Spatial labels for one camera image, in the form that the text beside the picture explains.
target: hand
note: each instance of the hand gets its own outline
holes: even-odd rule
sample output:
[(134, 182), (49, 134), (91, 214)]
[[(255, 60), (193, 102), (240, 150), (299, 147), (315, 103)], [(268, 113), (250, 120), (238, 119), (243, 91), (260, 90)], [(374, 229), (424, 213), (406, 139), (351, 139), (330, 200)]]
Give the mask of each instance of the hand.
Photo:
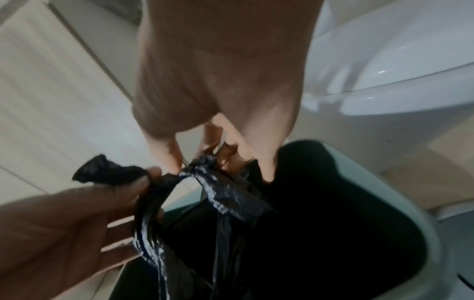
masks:
[[(149, 170), (152, 177), (161, 169)], [(48, 300), (81, 281), (138, 257), (132, 245), (101, 249), (132, 237), (134, 214), (149, 185), (94, 185), (18, 200), (0, 207), (0, 299)]]
[(204, 124), (198, 154), (226, 171), (257, 159), (272, 181), (300, 106), (321, 0), (148, 1), (139, 31), (134, 116), (152, 153), (181, 169), (177, 132)]

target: green trash bin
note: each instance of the green trash bin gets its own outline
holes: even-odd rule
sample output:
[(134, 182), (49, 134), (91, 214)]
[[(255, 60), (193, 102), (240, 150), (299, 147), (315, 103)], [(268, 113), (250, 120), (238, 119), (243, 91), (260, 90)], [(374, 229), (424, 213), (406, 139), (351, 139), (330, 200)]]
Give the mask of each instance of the green trash bin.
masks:
[[(449, 299), (456, 273), (452, 253), (442, 241), (436, 222), (408, 198), (347, 156), (321, 142), (296, 141), (279, 151), (276, 179), (271, 185), (261, 182), (256, 162), (249, 166), (249, 173), (248, 180), (264, 196), (281, 198), (274, 201), (279, 211), (297, 215), (291, 220), (291, 223), (296, 223), (295, 231), (299, 227), (306, 228), (308, 224), (317, 224), (312, 229), (317, 231), (300, 234), (293, 241), (313, 238), (316, 243), (321, 241), (318, 247), (323, 248), (331, 234), (345, 234), (345, 231), (350, 234), (347, 243), (343, 239), (338, 244), (343, 247), (337, 253), (321, 252), (317, 248), (301, 251), (302, 265), (306, 263), (304, 257), (308, 256), (334, 264), (335, 269), (330, 274), (318, 274), (330, 276), (325, 278), (325, 282), (329, 279), (334, 283), (334, 294), (337, 290), (333, 287), (340, 287), (353, 289), (353, 299)], [(312, 182), (318, 182), (317, 189), (312, 189)], [(342, 195), (344, 202), (337, 203), (339, 198), (320, 199), (318, 193), (323, 189)], [(199, 199), (200, 192), (195, 191), (172, 204), (166, 210), (165, 222), (172, 223), (182, 210)], [(362, 225), (351, 223), (359, 219), (363, 220)], [(363, 230), (371, 231), (372, 236), (379, 240), (373, 243), (377, 248), (368, 255), (364, 252), (371, 249), (357, 243), (372, 245), (371, 236), (360, 239), (354, 236), (359, 234), (362, 237)], [(374, 274), (364, 274), (364, 261), (351, 263), (354, 259), (368, 259), (371, 255), (380, 256), (375, 263), (368, 264), (368, 270)], [(361, 281), (361, 277), (367, 278), (367, 282)], [(302, 274), (294, 283), (295, 286), (298, 283), (315, 285), (317, 289), (312, 296), (333, 299), (330, 289), (318, 287), (319, 281), (313, 274), (307, 277)], [(111, 299), (130, 299), (132, 296), (157, 299), (155, 282), (154, 270), (142, 261), (135, 261), (125, 267)]]

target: person's left hand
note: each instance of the person's left hand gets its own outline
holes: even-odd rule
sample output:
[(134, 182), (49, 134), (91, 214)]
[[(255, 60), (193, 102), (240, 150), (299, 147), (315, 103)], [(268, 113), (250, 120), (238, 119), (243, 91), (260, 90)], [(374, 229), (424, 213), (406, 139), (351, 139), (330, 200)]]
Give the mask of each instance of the person's left hand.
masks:
[[(152, 177), (161, 169), (149, 170)], [(102, 248), (132, 237), (132, 216), (149, 186), (94, 185), (18, 200), (0, 207), (0, 299), (48, 300), (94, 274), (138, 257), (133, 245)]]

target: trash can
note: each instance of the trash can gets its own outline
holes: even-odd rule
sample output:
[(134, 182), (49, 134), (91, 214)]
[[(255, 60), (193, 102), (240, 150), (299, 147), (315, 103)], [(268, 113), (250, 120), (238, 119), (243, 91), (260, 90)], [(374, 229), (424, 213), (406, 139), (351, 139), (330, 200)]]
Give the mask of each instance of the trash can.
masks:
[[(276, 233), (281, 243), (262, 243), (266, 267), (248, 275), (259, 286), (256, 298), (275, 297), (289, 285), (293, 298), (311, 290), (311, 297), (325, 299), (449, 299), (456, 273), (436, 222), (334, 148), (313, 140), (289, 143), (279, 150), (274, 182), (262, 182), (256, 162), (247, 180), (285, 220), (281, 236)], [(165, 213), (166, 223), (187, 207), (179, 205)], [(278, 266), (289, 264), (291, 274), (278, 274)], [(156, 300), (156, 282), (156, 271), (136, 260), (124, 267), (110, 299)]]

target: crumpled plastic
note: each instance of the crumpled plastic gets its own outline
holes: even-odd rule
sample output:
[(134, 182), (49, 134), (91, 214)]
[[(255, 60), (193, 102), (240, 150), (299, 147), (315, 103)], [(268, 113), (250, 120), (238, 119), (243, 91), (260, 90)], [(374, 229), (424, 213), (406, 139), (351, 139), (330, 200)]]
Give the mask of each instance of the crumpled plastic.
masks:
[[(140, 167), (121, 167), (99, 155), (79, 168), (73, 180), (120, 185), (147, 174)], [(200, 182), (207, 199), (171, 225), (159, 224), (158, 210), (187, 177)], [(263, 222), (267, 226), (262, 228), (268, 228), (269, 220), (277, 216), (253, 185), (237, 175), (222, 173), (216, 168), (215, 157), (205, 155), (178, 175), (152, 180), (147, 193), (137, 201), (134, 245), (158, 270), (160, 300), (253, 299), (242, 267), (258, 260), (246, 255), (248, 239), (266, 236), (265, 230), (255, 230), (256, 225)]]

